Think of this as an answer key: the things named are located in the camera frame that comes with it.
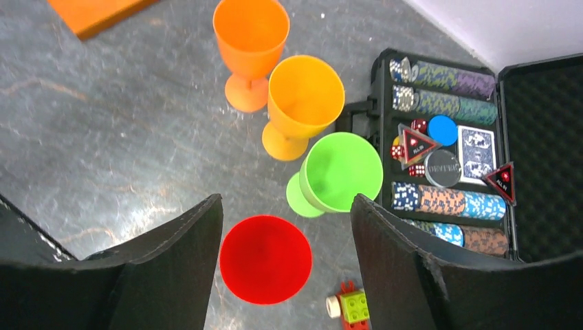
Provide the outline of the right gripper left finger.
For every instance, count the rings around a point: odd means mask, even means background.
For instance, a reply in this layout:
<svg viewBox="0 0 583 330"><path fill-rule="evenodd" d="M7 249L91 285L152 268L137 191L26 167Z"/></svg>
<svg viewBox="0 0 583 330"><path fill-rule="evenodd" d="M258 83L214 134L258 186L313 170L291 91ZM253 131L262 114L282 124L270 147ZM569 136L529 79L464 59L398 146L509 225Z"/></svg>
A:
<svg viewBox="0 0 583 330"><path fill-rule="evenodd" d="M1 201L2 329L203 329L223 225L213 194L177 218L71 259Z"/></svg>

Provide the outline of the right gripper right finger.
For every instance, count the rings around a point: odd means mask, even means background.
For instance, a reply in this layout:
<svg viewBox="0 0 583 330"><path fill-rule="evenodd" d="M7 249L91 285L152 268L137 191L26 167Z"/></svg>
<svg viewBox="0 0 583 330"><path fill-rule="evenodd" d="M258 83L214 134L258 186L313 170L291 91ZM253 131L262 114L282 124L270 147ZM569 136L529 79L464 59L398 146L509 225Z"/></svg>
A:
<svg viewBox="0 0 583 330"><path fill-rule="evenodd" d="M402 221L364 195L352 233L374 329L581 329L582 253L488 256Z"/></svg>

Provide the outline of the red plastic wine glass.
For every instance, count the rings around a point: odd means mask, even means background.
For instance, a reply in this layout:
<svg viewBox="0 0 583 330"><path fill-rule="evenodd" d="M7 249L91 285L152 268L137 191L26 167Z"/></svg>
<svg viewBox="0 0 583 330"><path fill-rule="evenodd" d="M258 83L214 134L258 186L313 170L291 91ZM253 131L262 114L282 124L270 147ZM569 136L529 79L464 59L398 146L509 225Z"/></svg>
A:
<svg viewBox="0 0 583 330"><path fill-rule="evenodd" d="M275 305L294 297L309 280L312 267L307 237L291 222L270 214L237 223L219 253L225 286L255 305Z"/></svg>

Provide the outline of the green plastic wine glass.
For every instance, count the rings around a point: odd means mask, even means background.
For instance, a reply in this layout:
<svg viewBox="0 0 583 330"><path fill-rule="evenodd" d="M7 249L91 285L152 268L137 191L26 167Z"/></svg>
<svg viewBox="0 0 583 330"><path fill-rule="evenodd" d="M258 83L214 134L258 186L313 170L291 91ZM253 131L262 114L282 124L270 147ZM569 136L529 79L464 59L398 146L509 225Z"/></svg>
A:
<svg viewBox="0 0 583 330"><path fill-rule="evenodd" d="M286 198L306 218L347 213L358 194L375 199L383 181L382 161L373 145L354 133L335 132L312 146L288 181Z"/></svg>

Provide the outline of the yellow plastic wine glass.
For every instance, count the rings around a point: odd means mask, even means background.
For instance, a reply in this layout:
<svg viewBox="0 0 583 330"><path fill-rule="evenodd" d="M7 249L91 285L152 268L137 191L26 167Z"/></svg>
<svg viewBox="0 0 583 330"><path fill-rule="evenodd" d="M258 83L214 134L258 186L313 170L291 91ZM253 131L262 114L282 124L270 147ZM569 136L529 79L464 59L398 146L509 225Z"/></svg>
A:
<svg viewBox="0 0 583 330"><path fill-rule="evenodd" d="M327 62L310 55L282 60L268 80L265 151L279 161L298 159L309 139L337 120L344 103L343 82Z"/></svg>

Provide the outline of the orange plastic wine glass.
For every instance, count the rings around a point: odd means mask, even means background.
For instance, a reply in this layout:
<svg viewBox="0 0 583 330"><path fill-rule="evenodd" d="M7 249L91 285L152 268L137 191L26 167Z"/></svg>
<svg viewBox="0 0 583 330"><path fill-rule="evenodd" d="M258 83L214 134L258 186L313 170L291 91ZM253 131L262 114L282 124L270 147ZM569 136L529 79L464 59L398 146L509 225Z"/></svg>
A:
<svg viewBox="0 0 583 330"><path fill-rule="evenodd" d="M289 16L279 1L220 1L212 18L217 45L231 76L225 83L230 105L252 113L267 104L267 75L289 35Z"/></svg>

